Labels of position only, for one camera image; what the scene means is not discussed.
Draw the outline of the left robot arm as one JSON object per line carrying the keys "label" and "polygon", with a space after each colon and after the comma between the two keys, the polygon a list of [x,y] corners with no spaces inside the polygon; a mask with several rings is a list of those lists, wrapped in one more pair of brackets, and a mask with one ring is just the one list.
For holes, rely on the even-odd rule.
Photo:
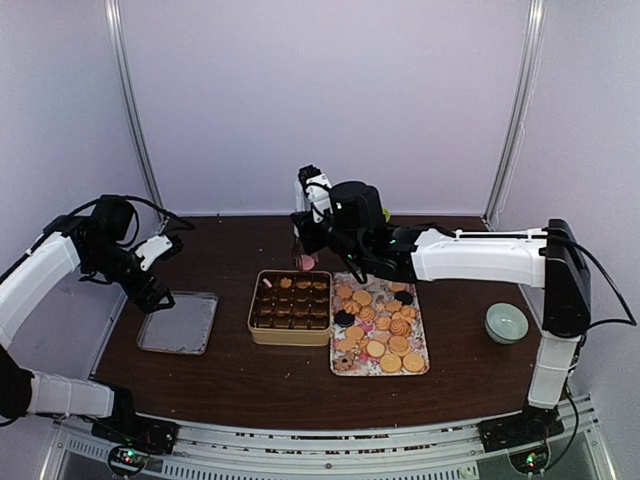
{"label": "left robot arm", "polygon": [[106,301],[89,288],[116,288],[142,312],[174,307],[171,290],[154,275],[158,260],[178,254],[176,229],[138,240],[141,198],[103,195],[56,217],[1,276],[1,423],[27,415],[104,419],[123,444],[144,433],[128,390],[91,381],[86,366],[62,368],[58,360],[29,354],[36,340],[62,355],[97,346],[88,330],[106,317]]}

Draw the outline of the flower shaped cookie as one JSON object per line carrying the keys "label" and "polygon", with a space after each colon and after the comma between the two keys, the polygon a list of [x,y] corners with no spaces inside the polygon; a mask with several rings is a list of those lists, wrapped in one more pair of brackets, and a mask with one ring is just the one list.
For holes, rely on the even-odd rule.
{"label": "flower shaped cookie", "polygon": [[279,280],[279,287],[283,289],[288,289],[292,286],[293,281],[290,278],[283,277]]}

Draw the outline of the steel kitchen tongs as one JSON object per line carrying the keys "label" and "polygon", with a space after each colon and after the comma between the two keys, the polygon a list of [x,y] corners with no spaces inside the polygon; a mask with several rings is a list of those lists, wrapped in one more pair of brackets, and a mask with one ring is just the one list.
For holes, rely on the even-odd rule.
{"label": "steel kitchen tongs", "polygon": [[294,210],[291,215],[291,220],[293,222],[293,246],[291,251],[291,258],[293,266],[301,271],[299,266],[299,257],[301,255],[309,255],[314,258],[317,262],[319,261],[319,257],[317,253],[308,253],[306,248],[303,245],[303,236],[302,229],[304,226],[305,215],[309,213],[309,202],[303,193],[303,187],[299,179],[296,179],[293,182],[293,191],[294,191]]}

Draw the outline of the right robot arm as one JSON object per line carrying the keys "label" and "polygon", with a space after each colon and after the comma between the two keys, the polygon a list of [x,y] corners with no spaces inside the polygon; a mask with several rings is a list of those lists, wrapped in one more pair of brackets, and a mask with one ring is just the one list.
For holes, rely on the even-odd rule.
{"label": "right robot arm", "polygon": [[495,233],[436,224],[387,222],[378,190],[361,181],[333,185],[316,170],[294,182],[294,234],[305,254],[324,248],[361,284],[370,278],[415,284],[439,280],[500,282],[545,294],[541,342],[527,408],[513,419],[519,440],[535,440],[551,424],[577,345],[591,321],[591,276],[568,223]]}

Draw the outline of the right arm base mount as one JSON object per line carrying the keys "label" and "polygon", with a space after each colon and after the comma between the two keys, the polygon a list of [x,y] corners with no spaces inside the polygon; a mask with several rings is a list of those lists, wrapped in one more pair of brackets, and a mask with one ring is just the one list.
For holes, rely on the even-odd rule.
{"label": "right arm base mount", "polygon": [[564,432],[560,420],[545,424],[521,414],[485,420],[478,425],[486,453],[505,450],[513,469],[525,475],[541,474],[551,463],[548,440]]}

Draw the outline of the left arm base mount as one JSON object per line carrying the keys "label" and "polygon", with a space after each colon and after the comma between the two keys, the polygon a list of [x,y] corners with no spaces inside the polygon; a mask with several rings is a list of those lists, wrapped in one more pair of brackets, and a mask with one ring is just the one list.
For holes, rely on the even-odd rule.
{"label": "left arm base mount", "polygon": [[140,474],[154,455],[170,455],[179,433],[176,423],[147,417],[135,417],[130,424],[106,418],[84,420],[92,425],[94,437],[114,443],[106,462],[112,473],[121,478]]}

